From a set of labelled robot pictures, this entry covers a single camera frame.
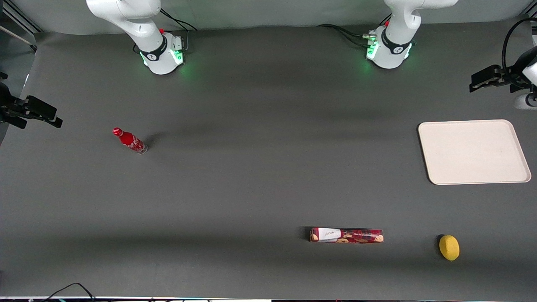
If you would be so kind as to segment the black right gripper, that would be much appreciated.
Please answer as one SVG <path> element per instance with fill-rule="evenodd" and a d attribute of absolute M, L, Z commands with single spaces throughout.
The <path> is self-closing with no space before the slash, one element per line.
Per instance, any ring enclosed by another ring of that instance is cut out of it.
<path fill-rule="evenodd" d="M 26 109 L 23 107 L 21 100 L 12 96 L 8 87 L 0 83 L 1 123 L 8 123 L 20 129 L 26 127 L 26 119 L 40 120 L 55 128 L 61 128 L 63 124 L 63 120 L 56 116 L 57 109 L 39 98 L 27 96 Z"/>

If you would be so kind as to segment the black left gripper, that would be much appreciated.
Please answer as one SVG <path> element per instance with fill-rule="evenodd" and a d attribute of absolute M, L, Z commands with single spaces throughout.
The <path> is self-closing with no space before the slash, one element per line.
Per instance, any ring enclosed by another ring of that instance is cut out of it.
<path fill-rule="evenodd" d="M 503 69 L 500 65 L 491 65 L 471 76 L 469 92 L 488 87 L 503 86 L 504 81 L 509 84 L 510 93 L 523 89 L 531 92 L 536 90 L 537 84 L 537 48 L 533 47 L 522 53 L 514 65 Z"/>

